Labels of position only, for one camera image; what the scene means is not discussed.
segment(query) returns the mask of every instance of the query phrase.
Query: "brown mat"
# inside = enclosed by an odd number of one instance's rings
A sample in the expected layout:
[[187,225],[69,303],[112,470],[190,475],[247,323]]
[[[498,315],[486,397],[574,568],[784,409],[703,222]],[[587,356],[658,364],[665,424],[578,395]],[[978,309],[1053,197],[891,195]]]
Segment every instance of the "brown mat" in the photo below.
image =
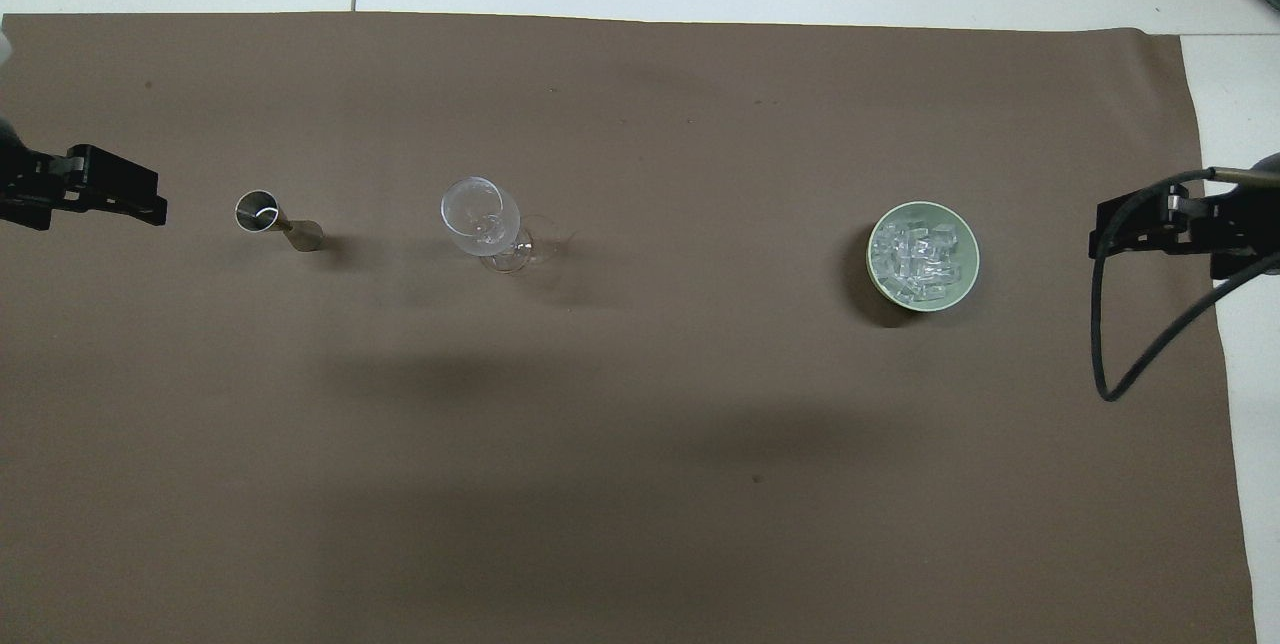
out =
[[[1093,206],[1199,165],[1179,42],[10,15],[0,111],[169,224],[0,227],[13,641],[1251,641],[1215,321],[1120,403]],[[566,254],[452,247],[484,174]],[[244,234],[274,192],[328,251]],[[983,269],[905,318],[869,225]],[[1207,287],[1108,269],[1112,376]]]

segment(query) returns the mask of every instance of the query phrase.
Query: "bowl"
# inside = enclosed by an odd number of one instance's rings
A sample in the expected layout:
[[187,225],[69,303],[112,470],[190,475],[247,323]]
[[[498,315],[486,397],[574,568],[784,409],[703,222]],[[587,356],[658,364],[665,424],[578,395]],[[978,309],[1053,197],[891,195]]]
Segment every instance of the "bowl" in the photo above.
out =
[[[893,296],[891,288],[888,288],[881,278],[877,278],[872,266],[872,242],[874,242],[878,230],[884,229],[887,224],[905,221],[923,221],[929,229],[933,229],[940,224],[955,225],[956,247],[955,252],[951,255],[951,261],[960,265],[960,278],[954,284],[946,286],[946,296],[943,298],[922,302],[904,302]],[[964,220],[964,216],[960,216],[955,211],[951,211],[950,207],[942,206],[937,202],[905,202],[892,207],[876,223],[876,227],[872,229],[872,236],[867,242],[867,275],[870,277],[872,283],[879,293],[884,296],[884,298],[911,311],[942,311],[946,307],[952,307],[959,303],[960,300],[969,294],[969,289],[973,289],[974,280],[978,280],[978,269],[980,264],[982,257],[978,252],[978,238],[974,237],[973,229],[969,228],[969,223]]]

